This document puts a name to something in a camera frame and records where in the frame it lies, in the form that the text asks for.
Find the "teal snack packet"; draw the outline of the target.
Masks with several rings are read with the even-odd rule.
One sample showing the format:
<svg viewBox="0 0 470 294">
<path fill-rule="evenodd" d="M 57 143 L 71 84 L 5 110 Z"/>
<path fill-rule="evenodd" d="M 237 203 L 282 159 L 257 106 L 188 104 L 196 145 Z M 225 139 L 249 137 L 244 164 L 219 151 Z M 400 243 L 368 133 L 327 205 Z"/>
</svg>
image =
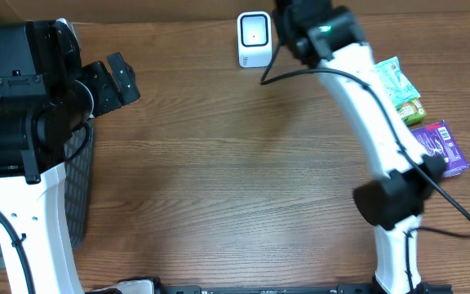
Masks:
<svg viewBox="0 0 470 294">
<path fill-rule="evenodd" d="M 420 98 L 419 92 L 401 71 L 397 56 L 381 61 L 375 65 L 388 97 L 395 106 L 406 103 L 414 98 Z"/>
</svg>

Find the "green yellow snack pouch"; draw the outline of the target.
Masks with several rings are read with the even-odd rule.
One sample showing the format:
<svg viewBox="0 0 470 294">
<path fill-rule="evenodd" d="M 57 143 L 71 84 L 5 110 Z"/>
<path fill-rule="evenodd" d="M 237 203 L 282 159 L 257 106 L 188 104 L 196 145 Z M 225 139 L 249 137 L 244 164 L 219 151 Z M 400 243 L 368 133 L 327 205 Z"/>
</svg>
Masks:
<svg viewBox="0 0 470 294">
<path fill-rule="evenodd" d="M 396 110 L 401 120 L 407 125 L 415 125 L 422 122 L 426 116 L 427 111 L 423 107 L 419 98 L 413 98 L 407 102 L 401 103 L 396 106 Z"/>
</svg>

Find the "purple snack packet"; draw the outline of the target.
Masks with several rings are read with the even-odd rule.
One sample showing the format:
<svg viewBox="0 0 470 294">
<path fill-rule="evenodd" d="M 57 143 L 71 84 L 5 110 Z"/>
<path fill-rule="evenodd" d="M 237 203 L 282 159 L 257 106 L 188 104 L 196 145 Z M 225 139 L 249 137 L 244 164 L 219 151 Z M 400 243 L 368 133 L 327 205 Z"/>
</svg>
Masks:
<svg viewBox="0 0 470 294">
<path fill-rule="evenodd" d="M 431 156 L 440 154 L 446 163 L 444 177 L 457 176 L 469 168 L 468 160 L 444 120 L 411 130 Z"/>
</svg>

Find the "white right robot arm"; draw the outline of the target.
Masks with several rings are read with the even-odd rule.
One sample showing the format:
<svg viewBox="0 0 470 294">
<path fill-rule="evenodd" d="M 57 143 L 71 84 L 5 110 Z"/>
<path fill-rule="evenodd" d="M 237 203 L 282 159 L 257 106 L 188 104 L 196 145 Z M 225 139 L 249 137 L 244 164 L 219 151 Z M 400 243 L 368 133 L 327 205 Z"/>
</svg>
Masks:
<svg viewBox="0 0 470 294">
<path fill-rule="evenodd" d="M 424 206 L 445 170 L 401 120 L 375 72 L 373 50 L 356 16 L 329 1 L 277 1 L 277 33 L 316 74 L 350 123 L 366 156 L 370 182 L 353 201 L 373 226 L 379 293 L 425 293 L 417 236 Z"/>
</svg>

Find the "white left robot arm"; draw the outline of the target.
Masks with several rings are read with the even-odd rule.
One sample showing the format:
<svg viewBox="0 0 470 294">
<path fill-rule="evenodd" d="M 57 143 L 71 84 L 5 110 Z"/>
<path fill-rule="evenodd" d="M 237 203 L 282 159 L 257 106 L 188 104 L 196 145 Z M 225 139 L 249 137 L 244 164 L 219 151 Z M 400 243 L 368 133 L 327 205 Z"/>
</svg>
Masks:
<svg viewBox="0 0 470 294">
<path fill-rule="evenodd" d="M 64 188 L 73 133 L 140 98 L 119 53 L 84 65 L 65 19 L 0 24 L 0 246 L 14 293 L 80 293 Z"/>
</svg>

